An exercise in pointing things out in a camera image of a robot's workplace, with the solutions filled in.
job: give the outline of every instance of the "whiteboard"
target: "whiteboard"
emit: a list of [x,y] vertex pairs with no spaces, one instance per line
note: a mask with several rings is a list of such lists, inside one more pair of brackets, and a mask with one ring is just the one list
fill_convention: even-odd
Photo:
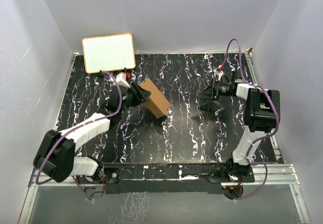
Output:
[[136,67],[132,35],[129,33],[84,38],[82,46],[88,74]]

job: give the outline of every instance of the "white wall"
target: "white wall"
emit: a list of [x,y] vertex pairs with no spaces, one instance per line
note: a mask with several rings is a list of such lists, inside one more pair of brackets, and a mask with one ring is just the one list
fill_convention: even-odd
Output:
[[17,223],[73,58],[44,0],[0,0],[0,222]]
[[313,223],[322,223],[323,0],[280,0],[254,48],[261,83],[281,92],[278,141]]
[[73,52],[84,37],[130,32],[136,52],[254,47],[278,0],[45,0]]

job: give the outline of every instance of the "marble tabletop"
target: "marble tabletop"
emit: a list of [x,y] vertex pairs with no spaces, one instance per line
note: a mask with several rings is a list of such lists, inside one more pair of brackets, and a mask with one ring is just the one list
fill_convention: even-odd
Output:
[[[130,108],[117,126],[90,140],[76,156],[92,156],[102,162],[224,163],[243,134],[245,101],[236,97],[197,99],[223,59],[223,53],[137,54],[131,80],[140,84],[148,77],[154,82],[172,104],[167,117],[156,119],[143,105]],[[225,64],[229,78],[231,69],[238,67],[237,59],[231,53]],[[242,65],[251,80],[245,55]],[[99,74],[88,75],[83,56],[76,56],[56,130],[90,117],[112,87]],[[261,142],[254,161],[277,162],[269,140]]]

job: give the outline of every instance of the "brown box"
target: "brown box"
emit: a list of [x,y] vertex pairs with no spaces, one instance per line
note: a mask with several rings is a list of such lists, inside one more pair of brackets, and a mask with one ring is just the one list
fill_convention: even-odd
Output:
[[151,92],[149,99],[144,102],[144,105],[150,109],[155,117],[160,118],[166,115],[166,112],[171,107],[171,103],[169,103],[156,85],[150,79],[146,79],[141,82],[140,87]]

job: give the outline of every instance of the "wall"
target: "wall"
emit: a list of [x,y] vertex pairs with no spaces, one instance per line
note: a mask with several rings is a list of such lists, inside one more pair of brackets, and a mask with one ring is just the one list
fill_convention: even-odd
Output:
[[73,58],[44,0],[0,0],[0,220],[17,223]]
[[295,166],[313,223],[323,217],[322,5],[280,0],[253,51],[260,82],[281,92],[279,146]]
[[130,32],[136,52],[254,47],[278,0],[45,0],[73,52],[84,37]]

